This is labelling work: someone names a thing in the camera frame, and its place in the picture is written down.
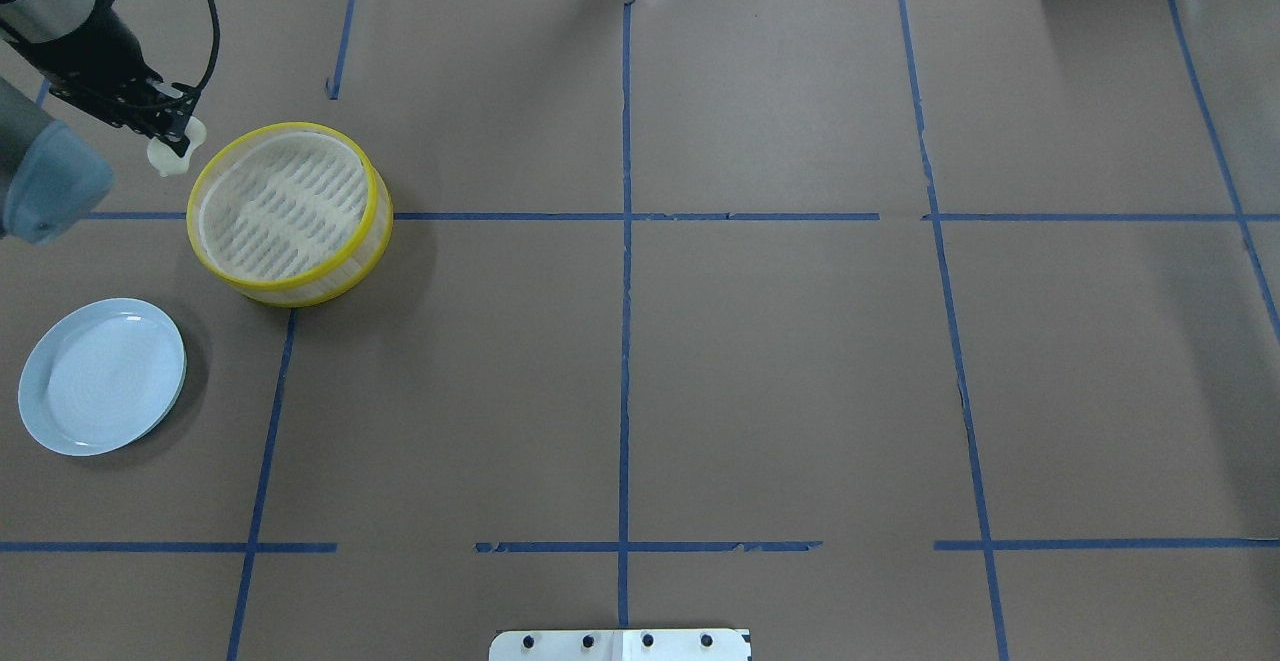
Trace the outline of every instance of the white object in gripper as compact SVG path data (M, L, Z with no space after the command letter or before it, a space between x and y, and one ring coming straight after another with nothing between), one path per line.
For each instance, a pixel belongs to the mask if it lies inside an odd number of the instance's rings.
M187 152L179 158L178 154L173 152L173 149L161 143L159 138L152 138L147 141L147 160L160 172L161 177L187 173L187 169L191 168L191 155L207 137L209 129L205 128L205 124L196 117L191 117L187 119L187 138L191 141L191 146L187 146Z

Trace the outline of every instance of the table surface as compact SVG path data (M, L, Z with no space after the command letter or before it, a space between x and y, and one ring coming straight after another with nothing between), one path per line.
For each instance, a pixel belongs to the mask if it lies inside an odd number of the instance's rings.
M188 79L202 4L120 13ZM3 50L119 179L0 245L0 656L1280 657L1280 37L1238 13L1280 0L219 6L196 165L339 128L390 247L321 306L238 296L191 177ZM188 380L54 455L27 350L115 296Z

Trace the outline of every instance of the white mounting plate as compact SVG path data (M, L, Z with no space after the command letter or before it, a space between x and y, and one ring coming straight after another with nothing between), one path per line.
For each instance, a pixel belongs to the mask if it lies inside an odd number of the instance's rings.
M750 639L740 629L503 632L489 661L750 661Z

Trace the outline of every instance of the yellow rim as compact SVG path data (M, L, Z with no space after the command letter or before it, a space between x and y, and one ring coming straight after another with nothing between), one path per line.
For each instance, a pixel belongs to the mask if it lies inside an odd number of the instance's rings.
M229 151L238 149L265 133L282 129L315 131L319 133L333 136L334 138L338 138L339 141L349 146L352 151L356 151L356 156L360 158L361 165L365 168L365 178L367 179L365 214L360 218L360 224L357 224L356 232L351 234L351 238L347 241L347 243L344 243L342 249L338 250L337 254L326 259L324 264L316 265L311 270L303 272L298 275L293 275L289 278L283 278L280 281L250 281L243 278L236 278L218 269L218 266L214 265L210 256L207 256L204 249L200 247L200 236L196 231L196 224L197 224L196 197L200 196L200 190L204 187L205 179L209 177L210 170L214 169L215 165L218 165L218 163L223 160L223 156L229 154ZM369 236L369 229L372 228L374 225L374 215L378 211L378 187L380 183L381 183L381 177L374 169L374 164L370 163L369 156L365 155L364 149L361 149L355 141L352 141L344 133L337 129L329 128L326 126L320 126L317 123L307 123L307 122L287 122L287 123L264 126L257 131L251 131L244 136L241 136L239 138L237 138L237 141L229 142L225 149L219 151L212 159L209 160L207 164L205 164L205 170L200 172L200 175L196 178L196 184L191 187L191 196L187 199L187 238L188 241L191 241L191 247L192 250L196 251L196 257L200 259L200 263L205 265L205 268L209 269L211 273L214 273L214 275L225 281L227 283L237 288L243 288L253 292L291 291L293 288L306 286L307 283L323 278L325 274L337 269L339 265L343 265L353 255L356 255L356 250L360 249L361 242L364 242L365 237Z
M325 301L332 301L355 288L357 283L365 281L365 277L374 270L374 266L378 265L378 261L383 257L383 252L387 251L387 246L392 241L392 227L396 225L394 223L396 209L390 205L390 202L388 202L387 205L387 214L388 214L387 229L383 231L383 238L381 241L378 242L378 249L374 250L374 255L369 257L367 264L365 264L358 272L356 272L356 275L347 279L347 282L344 282L342 286L334 288L333 291L325 293L324 296L307 298L306 301L302 302L262 301L262 304L266 304L268 306L275 306L278 309L305 309L307 306L315 306L316 304L324 304Z

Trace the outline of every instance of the black cable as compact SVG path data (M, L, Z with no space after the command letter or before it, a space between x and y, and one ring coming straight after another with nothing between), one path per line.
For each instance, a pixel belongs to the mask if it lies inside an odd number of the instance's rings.
M209 3L209 24L212 32L212 40L209 44L209 63L205 64L205 74L200 77L200 82L196 83L196 91L205 91L209 86L209 79L214 77L214 67L218 65L218 50L223 44L223 28L218 23L218 4L214 0L206 0Z
M92 88L88 88L87 86L81 86L78 83L69 85L70 88L77 92L92 96L105 104L110 104L115 108L128 109L132 111L156 111L160 109L170 109L173 106L186 104L193 96L200 95L200 92L205 91L205 87L209 86L209 79L214 77L214 67L218 65L218 50L223 44L223 29L218 23L218 5L215 4L214 0L206 0L206 1L209 3L209 22L210 26L212 27L212 41L209 45L209 63L205 65L205 74L200 77L200 82L196 83L196 86L191 91L183 92L183 95L178 96L177 99L160 101L159 104L127 104L124 101L120 101L119 99L105 96Z

